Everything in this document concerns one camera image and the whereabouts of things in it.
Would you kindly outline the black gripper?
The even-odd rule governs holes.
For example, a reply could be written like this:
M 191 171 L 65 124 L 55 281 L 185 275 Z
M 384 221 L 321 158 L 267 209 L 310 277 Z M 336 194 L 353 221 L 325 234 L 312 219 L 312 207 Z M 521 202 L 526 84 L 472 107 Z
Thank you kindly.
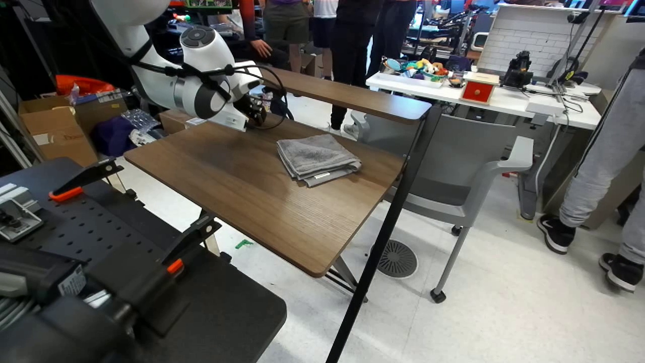
M 243 95 L 239 98 L 239 109 L 248 116 L 250 124 L 262 124 L 270 115 L 265 101 L 262 96 Z

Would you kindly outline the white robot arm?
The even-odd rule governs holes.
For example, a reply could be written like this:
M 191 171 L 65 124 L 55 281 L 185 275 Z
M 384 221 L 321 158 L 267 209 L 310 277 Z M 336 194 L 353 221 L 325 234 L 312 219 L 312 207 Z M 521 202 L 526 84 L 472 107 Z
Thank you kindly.
M 156 53 L 146 30 L 169 7 L 169 0 L 91 0 L 91 7 L 146 101 L 235 131 L 264 123 L 265 109 L 250 95 L 262 81 L 260 65 L 235 60 L 218 30 L 183 30 L 181 60 L 172 62 Z

